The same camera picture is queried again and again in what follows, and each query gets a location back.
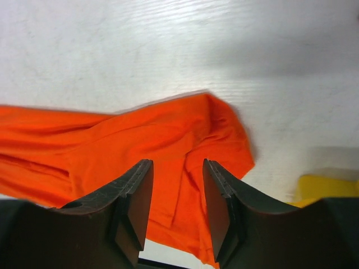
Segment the yellow plastic tray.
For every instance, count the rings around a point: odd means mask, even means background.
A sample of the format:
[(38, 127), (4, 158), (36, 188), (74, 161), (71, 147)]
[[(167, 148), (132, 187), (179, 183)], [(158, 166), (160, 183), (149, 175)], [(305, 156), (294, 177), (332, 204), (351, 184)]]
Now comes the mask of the yellow plastic tray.
[(320, 175), (299, 178), (294, 198), (289, 205), (306, 207), (322, 198), (358, 198), (358, 180), (344, 180)]

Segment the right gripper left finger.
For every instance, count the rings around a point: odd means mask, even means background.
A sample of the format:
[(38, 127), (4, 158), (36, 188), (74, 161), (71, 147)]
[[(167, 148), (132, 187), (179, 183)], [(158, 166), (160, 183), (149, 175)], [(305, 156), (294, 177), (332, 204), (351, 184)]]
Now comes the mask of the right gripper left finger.
[(154, 164), (143, 159), (119, 178), (60, 209), (69, 215), (93, 216), (109, 210), (105, 241), (126, 266), (137, 266), (144, 250), (153, 193)]

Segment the orange t shirt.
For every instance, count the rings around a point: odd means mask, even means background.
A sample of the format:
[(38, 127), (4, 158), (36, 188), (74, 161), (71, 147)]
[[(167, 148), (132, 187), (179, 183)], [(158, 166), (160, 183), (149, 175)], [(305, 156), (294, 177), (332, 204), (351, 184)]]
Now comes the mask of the orange t shirt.
[(253, 167), (231, 107), (210, 94), (120, 115), (1, 107), (1, 193), (61, 207), (154, 163), (147, 238), (215, 265), (202, 176), (205, 159), (235, 177)]

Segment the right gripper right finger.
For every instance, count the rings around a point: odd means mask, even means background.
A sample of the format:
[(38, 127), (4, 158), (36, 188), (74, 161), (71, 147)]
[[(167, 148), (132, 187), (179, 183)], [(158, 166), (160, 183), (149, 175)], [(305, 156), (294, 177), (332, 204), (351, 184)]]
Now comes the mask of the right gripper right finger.
[(217, 161), (205, 159), (202, 174), (213, 254), (220, 268), (230, 263), (247, 238), (246, 210), (283, 214), (298, 209), (237, 179)]

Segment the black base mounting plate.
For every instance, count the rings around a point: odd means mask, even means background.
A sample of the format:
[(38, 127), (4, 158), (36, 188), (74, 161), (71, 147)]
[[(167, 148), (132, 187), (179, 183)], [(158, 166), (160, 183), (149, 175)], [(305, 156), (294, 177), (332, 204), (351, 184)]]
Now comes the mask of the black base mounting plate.
[(137, 268), (143, 269), (185, 269), (185, 268), (214, 268), (211, 265), (204, 265), (199, 261), (156, 261), (139, 258)]

